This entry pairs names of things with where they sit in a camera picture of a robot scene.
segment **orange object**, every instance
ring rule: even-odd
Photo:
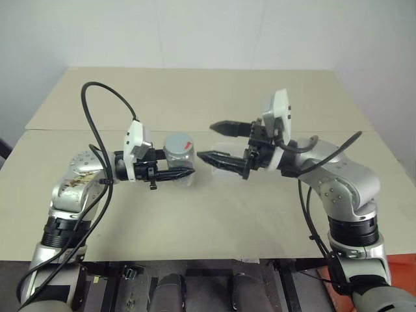
[[[390,266],[392,285],[416,296],[416,253],[388,255],[387,261]],[[318,269],[318,273],[322,278],[330,278],[327,268]],[[325,286],[337,312],[355,311],[350,297],[340,296],[329,283],[326,283]]]

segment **white wall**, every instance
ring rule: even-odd
[[[415,15],[414,0],[4,0],[0,136],[16,143],[67,66],[329,69],[414,160],[398,141],[416,141],[402,122],[414,113]]]

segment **floor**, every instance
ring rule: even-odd
[[[17,311],[19,304],[14,293],[20,276],[28,263],[0,261],[0,311]],[[134,263],[144,268],[134,280],[122,280],[116,301],[117,312],[146,312],[152,290],[159,279],[170,273],[185,277],[188,312],[227,312],[231,308],[230,277],[236,273],[251,275],[264,285],[275,312],[287,312],[283,288],[270,261],[243,263],[236,260],[203,261],[141,261]],[[294,284],[302,311],[333,311],[322,282],[303,274],[294,273]],[[101,311],[105,282],[92,282],[84,311]]]

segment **can lid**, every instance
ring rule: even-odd
[[[188,153],[193,146],[192,138],[186,133],[173,133],[164,141],[166,151],[177,155]]]

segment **table surface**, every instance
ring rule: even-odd
[[[0,171],[0,260],[30,260],[42,236],[51,191],[70,159],[94,138],[79,101],[83,83],[114,87],[152,130],[156,148],[172,131],[187,131],[196,151],[219,142],[245,144],[208,131],[219,120],[251,121],[263,102],[286,87],[293,138],[318,134],[342,144],[364,130],[348,156],[380,177],[379,226],[389,254],[416,252],[415,187],[330,71],[142,70],[71,68],[27,125]],[[91,111],[108,150],[121,150],[129,113],[111,94],[88,91]],[[313,196],[313,220],[326,240],[328,221]],[[193,186],[123,182],[115,186],[106,216],[88,240],[89,261],[318,257],[308,239],[296,180],[278,172],[213,176],[196,161]]]

